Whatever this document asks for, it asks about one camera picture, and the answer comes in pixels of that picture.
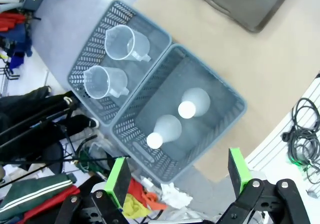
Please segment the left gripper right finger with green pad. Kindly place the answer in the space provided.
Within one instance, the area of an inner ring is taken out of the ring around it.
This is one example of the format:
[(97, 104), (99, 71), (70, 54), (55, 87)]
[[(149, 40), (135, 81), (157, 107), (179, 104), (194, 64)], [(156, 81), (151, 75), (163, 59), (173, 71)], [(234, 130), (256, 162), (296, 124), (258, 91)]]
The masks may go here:
[(244, 224), (255, 212), (267, 212), (273, 224), (311, 224), (296, 183), (253, 178), (239, 148), (228, 150), (228, 172), (236, 200), (216, 224)]

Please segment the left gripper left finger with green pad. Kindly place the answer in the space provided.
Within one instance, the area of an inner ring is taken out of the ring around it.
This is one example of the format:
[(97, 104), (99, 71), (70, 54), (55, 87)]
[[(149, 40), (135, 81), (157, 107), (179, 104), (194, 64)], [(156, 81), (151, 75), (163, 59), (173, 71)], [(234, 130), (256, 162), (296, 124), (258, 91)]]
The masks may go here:
[(65, 198), (54, 224), (129, 224), (123, 206), (131, 178), (127, 158), (117, 158), (100, 189), (86, 197), (74, 194)]

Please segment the translucent white conical flask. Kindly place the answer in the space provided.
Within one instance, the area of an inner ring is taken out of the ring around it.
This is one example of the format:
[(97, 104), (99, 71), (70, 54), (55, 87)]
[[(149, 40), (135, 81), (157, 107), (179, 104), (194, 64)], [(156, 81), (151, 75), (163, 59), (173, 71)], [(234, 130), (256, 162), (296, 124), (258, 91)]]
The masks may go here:
[(203, 116), (210, 108), (211, 99), (208, 93), (199, 87), (186, 90), (178, 106), (178, 114), (183, 119)]
[(155, 122), (153, 132), (146, 138), (146, 143), (151, 149), (159, 149), (164, 143), (177, 140), (182, 134), (182, 124), (173, 115), (165, 114)]

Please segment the clear plastic measuring cup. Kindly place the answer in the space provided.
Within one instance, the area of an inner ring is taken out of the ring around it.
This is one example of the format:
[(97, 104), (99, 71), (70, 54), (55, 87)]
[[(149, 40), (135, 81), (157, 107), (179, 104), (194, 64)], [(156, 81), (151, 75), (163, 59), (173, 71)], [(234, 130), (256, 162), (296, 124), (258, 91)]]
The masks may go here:
[(104, 49), (115, 61), (149, 62), (149, 39), (131, 27), (119, 24), (105, 31)]
[(127, 74), (120, 68), (95, 65), (83, 72), (83, 85), (93, 99), (127, 96)]

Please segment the yellow cloth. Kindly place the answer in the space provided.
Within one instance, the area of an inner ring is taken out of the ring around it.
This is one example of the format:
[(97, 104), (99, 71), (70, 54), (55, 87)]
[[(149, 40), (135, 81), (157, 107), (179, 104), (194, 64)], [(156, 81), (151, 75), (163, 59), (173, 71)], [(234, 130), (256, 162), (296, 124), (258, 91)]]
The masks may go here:
[(133, 195), (127, 194), (122, 208), (122, 214), (128, 219), (144, 218), (152, 213)]

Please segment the orange cloth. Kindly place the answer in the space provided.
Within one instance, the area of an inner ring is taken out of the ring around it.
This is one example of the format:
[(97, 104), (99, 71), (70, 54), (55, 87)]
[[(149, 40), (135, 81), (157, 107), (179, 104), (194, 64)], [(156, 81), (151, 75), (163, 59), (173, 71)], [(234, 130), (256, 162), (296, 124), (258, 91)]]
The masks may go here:
[(159, 200), (156, 193), (147, 191), (142, 184), (134, 178), (130, 180), (127, 193), (131, 194), (145, 208), (149, 207), (153, 211), (164, 211), (168, 207)]

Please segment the white crumpled paper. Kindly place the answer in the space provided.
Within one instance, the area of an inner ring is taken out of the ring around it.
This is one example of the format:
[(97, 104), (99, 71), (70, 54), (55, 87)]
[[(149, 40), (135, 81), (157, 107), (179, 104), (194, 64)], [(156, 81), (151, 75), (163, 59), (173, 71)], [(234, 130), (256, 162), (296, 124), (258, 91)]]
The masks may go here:
[(161, 186), (161, 201), (175, 209), (187, 207), (193, 200), (193, 197), (185, 192), (181, 192), (174, 183), (160, 184)]

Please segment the grey perforated plastic basket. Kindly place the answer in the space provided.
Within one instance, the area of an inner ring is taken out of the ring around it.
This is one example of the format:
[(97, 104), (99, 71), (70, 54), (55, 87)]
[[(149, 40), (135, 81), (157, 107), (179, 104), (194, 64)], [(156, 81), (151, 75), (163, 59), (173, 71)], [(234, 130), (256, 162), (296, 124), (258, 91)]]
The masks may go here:
[[(181, 119), (180, 137), (152, 149), (147, 136), (157, 119), (178, 115), (184, 92), (201, 88), (210, 97), (201, 117)], [(242, 96), (180, 44), (171, 45), (113, 120), (111, 134), (145, 177), (172, 183), (203, 156), (247, 110)]]

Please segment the black sneaker white sole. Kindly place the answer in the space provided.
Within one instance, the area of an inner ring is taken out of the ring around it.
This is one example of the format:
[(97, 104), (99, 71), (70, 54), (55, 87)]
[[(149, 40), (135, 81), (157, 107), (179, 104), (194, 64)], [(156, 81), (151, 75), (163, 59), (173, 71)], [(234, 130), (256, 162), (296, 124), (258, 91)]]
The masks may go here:
[(99, 126), (100, 123), (97, 119), (84, 114), (75, 115), (66, 122), (67, 134), (69, 136), (76, 135), (86, 128), (97, 129)]

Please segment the grey power adapter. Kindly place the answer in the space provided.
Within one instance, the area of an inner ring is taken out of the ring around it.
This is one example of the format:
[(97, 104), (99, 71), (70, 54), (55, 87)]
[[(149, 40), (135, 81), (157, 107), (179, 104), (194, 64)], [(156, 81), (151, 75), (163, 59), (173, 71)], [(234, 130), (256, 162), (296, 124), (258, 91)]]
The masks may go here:
[(306, 191), (310, 197), (320, 199), (320, 183), (311, 185)]

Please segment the green jacket white stripes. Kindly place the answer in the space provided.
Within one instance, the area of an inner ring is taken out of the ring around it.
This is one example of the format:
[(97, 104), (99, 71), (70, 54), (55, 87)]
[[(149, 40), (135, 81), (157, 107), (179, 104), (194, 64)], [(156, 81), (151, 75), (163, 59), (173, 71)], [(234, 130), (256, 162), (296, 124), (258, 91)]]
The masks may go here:
[(74, 174), (57, 174), (14, 182), (0, 203), (0, 223), (57, 196), (77, 182)]

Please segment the black garment pile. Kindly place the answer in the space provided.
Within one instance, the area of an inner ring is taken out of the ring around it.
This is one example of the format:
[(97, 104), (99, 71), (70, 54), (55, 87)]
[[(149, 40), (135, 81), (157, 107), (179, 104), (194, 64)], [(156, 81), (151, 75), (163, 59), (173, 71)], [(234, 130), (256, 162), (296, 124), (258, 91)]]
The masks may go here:
[(14, 161), (34, 152), (44, 128), (33, 130), (32, 126), (64, 111), (74, 100), (72, 91), (51, 95), (49, 86), (0, 98), (0, 162)]

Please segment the grey perforated basket with label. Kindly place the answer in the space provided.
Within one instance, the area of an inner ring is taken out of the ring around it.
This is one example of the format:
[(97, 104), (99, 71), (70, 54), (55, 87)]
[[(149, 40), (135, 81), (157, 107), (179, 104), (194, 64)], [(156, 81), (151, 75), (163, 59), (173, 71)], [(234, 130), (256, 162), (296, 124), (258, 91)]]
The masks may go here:
[[(148, 38), (149, 56), (151, 57), (149, 62), (113, 60), (107, 55), (105, 51), (106, 30), (117, 25), (129, 26)], [(122, 0), (113, 0), (76, 58), (68, 74), (68, 83), (82, 104), (101, 124), (108, 126), (119, 115), (120, 110), (171, 44), (172, 37), (167, 31)], [(84, 71), (93, 66), (123, 70), (128, 79), (129, 94), (121, 95), (119, 98), (113, 96), (102, 99), (91, 98), (85, 91)]]

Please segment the blue clothes pile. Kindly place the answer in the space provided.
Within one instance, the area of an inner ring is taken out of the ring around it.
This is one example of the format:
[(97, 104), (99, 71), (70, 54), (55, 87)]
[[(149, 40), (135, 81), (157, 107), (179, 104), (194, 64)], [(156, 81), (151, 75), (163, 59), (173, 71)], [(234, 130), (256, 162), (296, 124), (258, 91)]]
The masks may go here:
[(16, 24), (13, 29), (8, 31), (0, 31), (0, 47), (5, 47), (6, 54), (10, 57), (9, 69), (13, 70), (19, 68), (24, 63), (25, 56), (31, 57), (32, 40), (29, 29), (25, 24)]

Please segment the red folded garment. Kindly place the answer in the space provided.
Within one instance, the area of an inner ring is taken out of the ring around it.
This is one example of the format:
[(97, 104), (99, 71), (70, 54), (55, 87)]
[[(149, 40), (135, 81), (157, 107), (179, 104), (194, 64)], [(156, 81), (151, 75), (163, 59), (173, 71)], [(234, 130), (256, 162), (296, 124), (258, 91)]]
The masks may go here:
[(0, 32), (7, 32), (17, 24), (23, 24), (26, 17), (20, 13), (2, 12), (0, 13)]

